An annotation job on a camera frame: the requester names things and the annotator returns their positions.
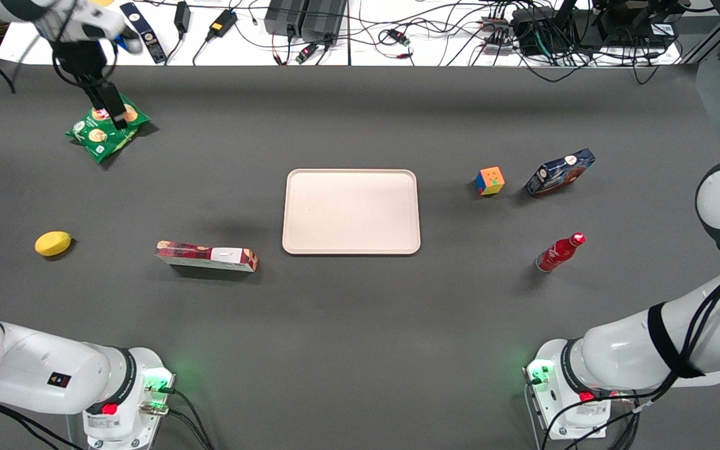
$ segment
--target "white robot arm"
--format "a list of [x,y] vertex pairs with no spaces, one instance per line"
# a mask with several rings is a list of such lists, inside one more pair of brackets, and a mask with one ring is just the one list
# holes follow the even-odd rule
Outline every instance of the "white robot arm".
[[122,15],[88,0],[0,0],[0,21],[34,23],[51,43],[52,58],[72,75],[72,80],[61,78],[82,88],[94,108],[107,111],[117,128],[126,127],[124,103],[102,74],[106,58],[98,42],[105,38],[114,43],[120,38],[129,53],[142,51],[140,36]]
[[37,413],[83,413],[88,444],[148,449],[168,412],[174,376],[146,348],[86,344],[0,322],[0,403]]
[[[695,205],[720,250],[720,164],[700,183]],[[695,344],[686,345],[696,336],[691,324],[702,331]],[[719,384],[720,276],[673,302],[591,328],[582,338],[551,340],[525,372],[552,439],[591,432],[603,438],[608,398],[623,391],[655,390],[669,379],[675,388]]]
[[[66,18],[68,23],[63,29]],[[88,0],[0,0],[0,21],[35,23],[42,36],[52,42],[74,43],[100,38],[112,41],[126,34],[128,51],[138,53],[141,50],[140,40],[128,28],[122,15]]]

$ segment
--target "tray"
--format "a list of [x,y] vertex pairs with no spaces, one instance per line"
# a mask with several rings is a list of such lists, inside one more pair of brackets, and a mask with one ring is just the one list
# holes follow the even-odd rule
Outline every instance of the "tray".
[[291,254],[412,254],[421,247],[415,174],[296,169],[288,174],[282,247]]

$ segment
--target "rubik's cube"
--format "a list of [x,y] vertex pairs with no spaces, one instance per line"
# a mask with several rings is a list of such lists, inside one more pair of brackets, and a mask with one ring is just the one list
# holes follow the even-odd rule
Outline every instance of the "rubik's cube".
[[480,196],[490,196],[502,191],[505,185],[505,177],[498,167],[489,167],[479,171],[475,183]]

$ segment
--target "lemon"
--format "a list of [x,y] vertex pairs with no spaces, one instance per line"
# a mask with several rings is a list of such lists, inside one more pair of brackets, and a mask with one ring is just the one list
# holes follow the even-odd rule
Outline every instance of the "lemon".
[[71,234],[65,231],[49,231],[35,241],[35,251],[43,256],[55,256],[68,250]]

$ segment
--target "gray tabletop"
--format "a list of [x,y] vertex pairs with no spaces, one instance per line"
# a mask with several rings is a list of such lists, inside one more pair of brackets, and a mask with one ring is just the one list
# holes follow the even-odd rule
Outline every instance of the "gray tabletop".
[[[695,69],[632,76],[120,67],[114,82],[157,130],[100,167],[63,136],[82,92],[23,68],[17,95],[0,80],[0,320],[154,349],[219,448],[530,450],[520,367],[543,342],[720,273],[693,206],[720,160]],[[541,163],[581,148],[597,162],[575,185],[525,196]],[[488,166],[506,187],[478,199],[469,182]],[[289,256],[295,168],[414,171],[421,250]],[[78,242],[48,262],[32,245],[55,229]],[[535,256],[574,231],[588,236],[577,256],[536,274]],[[160,239],[249,247],[260,269],[175,271],[153,256]],[[169,419],[156,448],[195,445]],[[0,416],[0,448],[43,447]],[[634,449],[657,448],[720,448],[720,386],[647,410]]]

